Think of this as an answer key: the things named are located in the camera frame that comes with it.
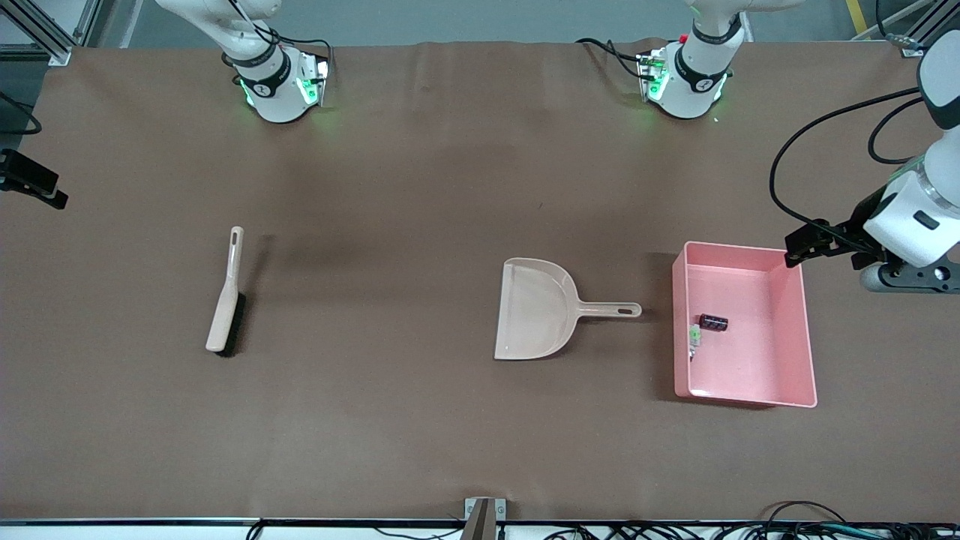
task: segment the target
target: brush handle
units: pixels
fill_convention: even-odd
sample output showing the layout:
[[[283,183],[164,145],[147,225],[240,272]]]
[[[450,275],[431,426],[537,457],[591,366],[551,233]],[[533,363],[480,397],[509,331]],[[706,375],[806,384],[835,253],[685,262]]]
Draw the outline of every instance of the brush handle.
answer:
[[[227,279],[217,300],[217,309],[213,312],[210,333],[206,337],[206,349],[219,353],[227,346],[233,312],[237,307],[237,276],[240,275],[240,254],[243,252],[243,228],[230,229],[230,251],[227,258]]]
[[[240,275],[240,254],[243,252],[243,227],[230,229],[230,255],[227,259],[227,281],[236,282]]]
[[[640,304],[633,302],[581,302],[581,317],[611,317],[635,318],[639,317],[643,309]]]

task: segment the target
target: pink plastic tray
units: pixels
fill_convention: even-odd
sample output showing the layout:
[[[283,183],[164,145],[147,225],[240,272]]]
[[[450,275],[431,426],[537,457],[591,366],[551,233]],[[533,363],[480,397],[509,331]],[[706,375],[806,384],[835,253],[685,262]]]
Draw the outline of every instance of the pink plastic tray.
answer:
[[[800,266],[783,251],[687,242],[673,263],[674,388],[685,398],[813,407],[810,333]],[[730,320],[702,331],[690,357],[690,325],[701,314]]]

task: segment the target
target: robotic arm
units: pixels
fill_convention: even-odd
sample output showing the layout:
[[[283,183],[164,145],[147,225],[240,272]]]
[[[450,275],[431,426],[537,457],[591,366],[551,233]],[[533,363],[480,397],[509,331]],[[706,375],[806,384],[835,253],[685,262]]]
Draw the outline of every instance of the robotic arm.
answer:
[[[947,252],[960,241],[960,31],[938,39],[920,63],[917,81],[943,136],[860,202],[834,235],[804,225],[786,237],[787,266],[853,252],[860,282],[876,292],[960,294],[960,264]],[[829,223],[819,220],[829,227]]]
[[[703,115],[720,99],[733,55],[743,43],[743,12],[775,12],[804,0],[684,0],[693,11],[686,42],[670,43],[641,60],[641,94],[678,118]]]
[[[326,60],[281,42],[262,19],[280,0],[156,0],[224,50],[240,74],[247,102],[265,120],[290,122],[323,99]]]

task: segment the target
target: metal bracket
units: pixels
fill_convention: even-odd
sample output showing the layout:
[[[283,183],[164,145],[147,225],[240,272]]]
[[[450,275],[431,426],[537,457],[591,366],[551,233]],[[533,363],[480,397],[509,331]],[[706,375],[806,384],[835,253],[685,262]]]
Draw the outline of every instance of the metal bracket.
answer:
[[[0,12],[50,55],[50,65],[63,66],[70,61],[70,48],[78,44],[77,40],[34,0],[0,0]]]
[[[496,521],[504,521],[507,519],[507,500],[506,499],[493,499],[490,497],[470,497],[469,499],[464,499],[464,519],[470,518],[470,512],[473,511],[473,508],[477,505],[481,499],[489,499],[493,503],[493,513],[496,516]]]
[[[861,281],[874,292],[960,294],[960,264],[946,255],[924,268],[897,260],[868,268],[865,272],[869,272],[867,281]]]

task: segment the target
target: brush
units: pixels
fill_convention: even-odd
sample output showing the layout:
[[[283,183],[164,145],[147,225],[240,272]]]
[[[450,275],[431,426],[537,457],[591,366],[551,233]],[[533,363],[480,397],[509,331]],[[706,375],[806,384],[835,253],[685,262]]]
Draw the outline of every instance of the brush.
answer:
[[[220,291],[217,310],[213,312],[206,349],[217,356],[229,358],[236,352],[237,336],[243,321],[247,297],[237,289],[240,274],[240,253],[243,251],[243,228],[230,229],[230,252],[227,259],[227,279]]]

